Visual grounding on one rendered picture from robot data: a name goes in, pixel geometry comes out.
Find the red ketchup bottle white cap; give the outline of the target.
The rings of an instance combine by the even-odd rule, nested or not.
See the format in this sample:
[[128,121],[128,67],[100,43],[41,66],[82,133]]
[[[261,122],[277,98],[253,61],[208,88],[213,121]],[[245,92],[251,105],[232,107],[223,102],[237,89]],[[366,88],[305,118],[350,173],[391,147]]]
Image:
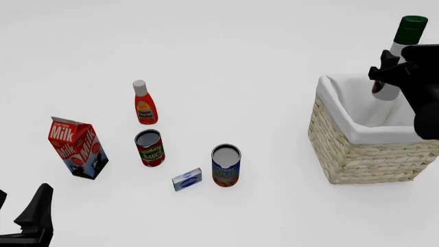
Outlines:
[[135,92],[134,106],[136,108],[137,119],[144,125],[152,125],[158,121],[158,112],[147,90],[146,83],[143,80],[133,82]]

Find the woven wicker basket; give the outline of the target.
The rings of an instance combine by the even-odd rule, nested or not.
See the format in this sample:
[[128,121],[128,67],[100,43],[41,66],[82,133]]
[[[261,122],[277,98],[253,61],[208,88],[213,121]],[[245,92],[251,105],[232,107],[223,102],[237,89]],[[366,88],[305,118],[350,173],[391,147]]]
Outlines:
[[333,185],[395,183],[413,180],[439,156],[439,141],[353,144],[336,128],[316,96],[308,137]]

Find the red tomato sauce can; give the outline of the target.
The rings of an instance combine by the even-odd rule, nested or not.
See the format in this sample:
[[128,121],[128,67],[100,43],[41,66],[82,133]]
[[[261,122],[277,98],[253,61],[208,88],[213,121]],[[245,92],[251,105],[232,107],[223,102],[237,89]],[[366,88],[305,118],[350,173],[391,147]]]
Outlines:
[[165,160],[163,141],[159,131],[155,129],[141,131],[135,136],[134,142],[144,166],[156,167]]

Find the salad dressing bottle green cap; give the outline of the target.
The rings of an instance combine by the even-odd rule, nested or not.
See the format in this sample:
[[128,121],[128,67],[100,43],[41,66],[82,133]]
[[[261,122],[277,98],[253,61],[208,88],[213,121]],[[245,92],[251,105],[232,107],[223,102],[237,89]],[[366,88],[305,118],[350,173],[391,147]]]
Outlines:
[[[400,57],[399,63],[405,62],[401,55],[402,49],[419,43],[427,22],[428,18],[423,16],[404,16],[401,19],[392,46],[388,50],[393,55]],[[395,100],[399,96],[399,92],[400,89],[397,86],[376,80],[372,88],[372,95],[377,99],[385,101]]]

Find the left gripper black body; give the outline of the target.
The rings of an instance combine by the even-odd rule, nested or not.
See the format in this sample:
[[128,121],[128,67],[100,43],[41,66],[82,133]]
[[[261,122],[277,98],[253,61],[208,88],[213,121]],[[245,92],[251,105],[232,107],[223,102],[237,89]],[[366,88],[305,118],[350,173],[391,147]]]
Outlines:
[[41,230],[33,233],[0,235],[0,247],[49,247],[53,232]]

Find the white cloth basket liner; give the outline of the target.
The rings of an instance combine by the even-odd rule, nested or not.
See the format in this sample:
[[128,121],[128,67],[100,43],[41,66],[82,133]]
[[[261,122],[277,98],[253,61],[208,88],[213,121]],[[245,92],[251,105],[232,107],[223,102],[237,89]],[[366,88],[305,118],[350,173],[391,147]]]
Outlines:
[[373,84],[366,74],[322,75],[316,93],[351,143],[424,142],[414,130],[414,111],[403,94],[380,100],[372,96]]

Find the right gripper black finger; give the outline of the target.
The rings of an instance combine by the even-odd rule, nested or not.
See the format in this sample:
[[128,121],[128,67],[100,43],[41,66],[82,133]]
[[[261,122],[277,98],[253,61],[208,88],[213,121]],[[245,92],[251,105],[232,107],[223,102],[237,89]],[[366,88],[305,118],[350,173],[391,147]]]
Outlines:
[[412,80],[412,73],[410,71],[412,68],[413,63],[410,62],[394,65],[388,69],[371,67],[368,72],[368,77],[370,80],[384,82],[393,86],[402,86]]
[[380,61],[381,68],[391,68],[399,63],[400,57],[393,55],[388,50],[383,50],[381,53]]

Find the red white milk carton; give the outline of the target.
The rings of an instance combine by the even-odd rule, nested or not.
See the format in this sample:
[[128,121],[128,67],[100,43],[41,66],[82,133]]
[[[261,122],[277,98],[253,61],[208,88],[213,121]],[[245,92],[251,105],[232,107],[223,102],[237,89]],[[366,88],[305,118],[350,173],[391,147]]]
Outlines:
[[52,117],[48,140],[73,176],[94,180],[108,157],[88,123]]

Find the small blue white box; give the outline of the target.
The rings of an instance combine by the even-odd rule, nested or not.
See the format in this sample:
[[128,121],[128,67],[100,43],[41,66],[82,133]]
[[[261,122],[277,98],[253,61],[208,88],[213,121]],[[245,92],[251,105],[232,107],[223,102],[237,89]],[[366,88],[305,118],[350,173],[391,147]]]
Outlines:
[[196,168],[171,179],[174,191],[181,191],[182,189],[199,183],[201,180],[202,170],[200,168]]

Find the blue orange soup can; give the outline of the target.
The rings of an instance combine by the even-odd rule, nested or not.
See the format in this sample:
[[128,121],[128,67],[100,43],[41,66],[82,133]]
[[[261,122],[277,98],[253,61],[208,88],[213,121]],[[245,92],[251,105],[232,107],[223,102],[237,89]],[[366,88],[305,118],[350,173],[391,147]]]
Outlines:
[[212,178],[220,187],[232,187],[239,180],[241,152],[229,143],[218,145],[211,152]]

